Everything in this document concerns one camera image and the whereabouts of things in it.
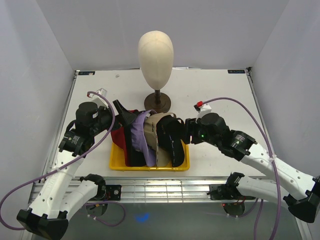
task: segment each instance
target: yellow bin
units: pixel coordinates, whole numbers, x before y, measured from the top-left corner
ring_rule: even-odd
[[[178,167],[172,167],[171,162],[167,166],[126,166],[124,150],[114,143],[112,143],[111,147],[109,167],[118,171],[186,171],[190,168],[189,146],[185,145],[183,141],[181,142],[184,150],[184,161]]]

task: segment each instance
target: hat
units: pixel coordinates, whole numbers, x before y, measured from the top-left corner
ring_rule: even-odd
[[[134,122],[131,124],[131,140],[132,147],[139,152],[142,152],[146,165],[148,167],[153,167],[156,165],[156,152],[150,146],[148,146],[145,134],[144,134],[144,122],[147,115],[152,112],[156,113],[154,110],[144,111],[140,113]]]
[[[132,146],[132,135],[130,126],[121,127],[111,132],[112,141],[124,151],[124,161],[127,167],[142,167],[146,165],[145,156],[136,151]]]
[[[181,142],[184,124],[171,115],[164,116],[156,124],[159,147],[169,154],[173,167],[179,167],[185,160],[185,151]]]
[[[167,113],[158,113],[158,114],[151,115],[150,117],[148,117],[144,121],[144,125],[143,125],[144,136],[145,136],[147,144],[150,147],[152,147],[156,152],[156,165],[158,167],[165,167],[172,159],[171,156],[173,157],[173,160],[175,159],[175,151],[174,151],[175,146],[174,145],[171,145],[171,150],[168,152],[163,147],[161,147],[161,146],[167,146],[168,143],[173,144],[173,142],[170,140],[169,141],[165,140],[165,141],[167,141],[166,144],[159,144],[159,137],[158,137],[158,132],[162,131],[162,130],[158,131],[159,126],[157,125],[157,123],[165,116],[171,116],[171,115],[173,115],[174,118],[176,118],[176,115],[174,113],[167,112]]]

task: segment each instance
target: white wall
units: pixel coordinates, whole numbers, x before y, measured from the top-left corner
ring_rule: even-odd
[[[253,82],[276,154],[320,175],[320,2],[290,0],[253,66]],[[310,224],[320,239],[320,216]]]
[[[35,0],[0,1],[0,198],[40,176],[72,84],[73,70]],[[5,221],[25,209],[31,185],[4,203]],[[0,224],[1,239],[21,232]]]
[[[138,41],[166,32],[174,65],[252,66],[288,0],[37,0],[75,70],[139,67]]]

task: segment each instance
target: beige hat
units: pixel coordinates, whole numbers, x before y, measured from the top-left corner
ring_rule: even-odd
[[[143,131],[146,143],[155,150],[156,165],[158,167],[165,167],[171,161],[169,153],[162,147],[159,147],[157,136],[157,123],[165,116],[173,115],[177,117],[173,112],[157,113],[149,116],[143,124]]]

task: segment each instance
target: tabletop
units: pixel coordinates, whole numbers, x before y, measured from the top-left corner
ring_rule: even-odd
[[[87,102],[88,91],[100,88],[107,90],[107,99],[116,99],[128,110],[144,110],[144,100],[153,92],[139,69],[95,71],[94,75],[78,75],[75,80],[71,99],[64,119],[62,133],[67,125],[76,118],[76,110],[82,102]],[[195,118],[194,104],[218,97],[234,98],[243,103],[261,124],[256,101],[245,73],[228,73],[226,69],[173,69],[168,83],[161,92],[171,99],[170,112],[178,118]],[[243,131],[266,147],[264,139],[248,113],[237,103],[219,100],[210,103],[212,112],[223,117],[232,130]],[[95,137],[97,143],[105,131]],[[109,168],[112,139],[108,136],[103,143],[88,154],[75,176],[98,174],[103,177],[137,178],[199,178],[226,177],[231,172],[246,176],[263,176],[256,169],[233,158],[223,155],[216,147],[207,143],[189,145],[190,169],[187,171],[117,171]],[[55,158],[66,162],[74,157],[68,151],[56,152]]]

